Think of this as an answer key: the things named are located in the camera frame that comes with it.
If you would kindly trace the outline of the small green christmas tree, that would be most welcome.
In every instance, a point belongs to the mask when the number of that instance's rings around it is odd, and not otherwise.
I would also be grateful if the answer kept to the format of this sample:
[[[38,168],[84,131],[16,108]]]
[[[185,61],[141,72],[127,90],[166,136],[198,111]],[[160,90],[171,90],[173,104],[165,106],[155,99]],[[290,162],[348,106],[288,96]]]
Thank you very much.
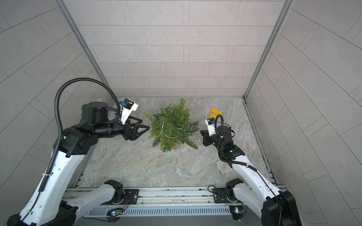
[[[183,144],[195,150],[199,148],[192,140],[199,130],[199,122],[190,121],[191,110],[185,107],[185,103],[186,100],[181,98],[179,103],[169,104],[153,116],[144,113],[151,123],[149,138],[153,139],[153,147],[160,147],[164,153]]]

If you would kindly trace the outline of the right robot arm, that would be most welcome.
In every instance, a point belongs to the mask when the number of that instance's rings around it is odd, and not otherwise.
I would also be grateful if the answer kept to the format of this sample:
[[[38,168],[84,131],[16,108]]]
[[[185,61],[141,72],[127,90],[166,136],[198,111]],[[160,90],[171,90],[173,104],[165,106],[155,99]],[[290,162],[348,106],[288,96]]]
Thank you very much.
[[[203,145],[217,148],[220,160],[241,178],[226,184],[227,197],[240,201],[252,210],[264,226],[300,226],[296,200],[288,190],[282,191],[269,182],[249,161],[245,153],[233,143],[232,131],[227,126],[201,130]]]

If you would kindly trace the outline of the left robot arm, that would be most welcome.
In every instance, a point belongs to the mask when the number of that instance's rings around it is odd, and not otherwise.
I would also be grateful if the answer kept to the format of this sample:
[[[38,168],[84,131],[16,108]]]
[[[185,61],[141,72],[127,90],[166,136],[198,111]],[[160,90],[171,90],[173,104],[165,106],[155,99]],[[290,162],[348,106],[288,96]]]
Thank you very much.
[[[80,217],[95,207],[110,202],[126,202],[123,185],[115,180],[106,181],[86,195],[69,201],[63,200],[66,188],[78,165],[92,146],[100,138],[121,135],[125,140],[136,140],[147,132],[149,126],[131,116],[138,105],[128,99],[118,104],[120,119],[108,119],[110,107],[105,102],[91,102],[83,105],[79,124],[61,130],[50,161],[50,169],[45,172],[38,185],[38,191],[18,214],[7,221],[8,226],[72,226]]]

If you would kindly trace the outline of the yellow plastic triangle stand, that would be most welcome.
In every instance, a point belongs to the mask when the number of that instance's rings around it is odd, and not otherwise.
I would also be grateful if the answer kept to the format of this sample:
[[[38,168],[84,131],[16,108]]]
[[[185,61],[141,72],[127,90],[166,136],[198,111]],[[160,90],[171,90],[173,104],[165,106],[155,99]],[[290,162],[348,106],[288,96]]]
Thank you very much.
[[[223,115],[223,113],[221,113],[220,111],[217,111],[217,110],[215,110],[215,109],[212,109],[211,112],[210,112],[209,118],[214,118],[214,119],[216,119],[216,117],[217,117],[218,115]]]

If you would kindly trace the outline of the white fluffy plush toy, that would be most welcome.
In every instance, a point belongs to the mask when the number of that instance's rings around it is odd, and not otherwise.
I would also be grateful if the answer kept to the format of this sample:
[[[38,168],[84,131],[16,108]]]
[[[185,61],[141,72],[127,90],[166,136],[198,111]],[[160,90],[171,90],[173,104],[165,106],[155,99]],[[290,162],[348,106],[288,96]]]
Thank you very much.
[[[222,173],[222,174],[229,174],[232,172],[232,167],[225,162],[217,161],[216,168]]]

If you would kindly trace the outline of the right circuit board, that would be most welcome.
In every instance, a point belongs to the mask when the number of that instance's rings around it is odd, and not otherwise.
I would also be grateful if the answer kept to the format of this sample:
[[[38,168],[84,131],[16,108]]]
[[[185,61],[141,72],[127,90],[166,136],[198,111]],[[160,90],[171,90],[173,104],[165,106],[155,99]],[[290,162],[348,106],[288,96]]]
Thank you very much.
[[[229,206],[229,210],[230,210],[233,220],[241,220],[245,216],[246,209],[245,209],[244,205]]]

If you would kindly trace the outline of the circuit board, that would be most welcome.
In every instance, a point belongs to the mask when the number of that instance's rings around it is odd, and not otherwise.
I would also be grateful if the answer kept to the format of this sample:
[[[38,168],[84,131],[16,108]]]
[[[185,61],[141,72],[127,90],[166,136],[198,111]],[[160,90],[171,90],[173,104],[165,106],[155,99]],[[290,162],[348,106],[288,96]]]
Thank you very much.
[[[241,220],[245,216],[246,209],[245,209],[244,205],[229,206],[229,210],[230,210],[233,220]]]
[[[123,214],[124,208],[115,208],[107,212],[108,217],[119,217]]]

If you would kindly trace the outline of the left circuit board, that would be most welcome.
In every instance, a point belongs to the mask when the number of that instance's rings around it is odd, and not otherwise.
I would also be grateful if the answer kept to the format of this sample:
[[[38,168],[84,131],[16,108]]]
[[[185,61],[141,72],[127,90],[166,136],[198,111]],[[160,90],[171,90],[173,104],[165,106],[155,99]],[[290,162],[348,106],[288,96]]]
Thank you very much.
[[[119,217],[123,214],[124,208],[115,208],[107,212],[108,217]]]

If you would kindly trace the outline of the aluminium mounting rail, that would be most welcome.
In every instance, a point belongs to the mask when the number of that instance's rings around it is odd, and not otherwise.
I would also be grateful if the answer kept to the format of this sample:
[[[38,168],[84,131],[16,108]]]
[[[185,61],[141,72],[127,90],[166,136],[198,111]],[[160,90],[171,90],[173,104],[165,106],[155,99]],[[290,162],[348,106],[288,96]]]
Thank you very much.
[[[224,186],[125,187],[129,207],[234,205]]]

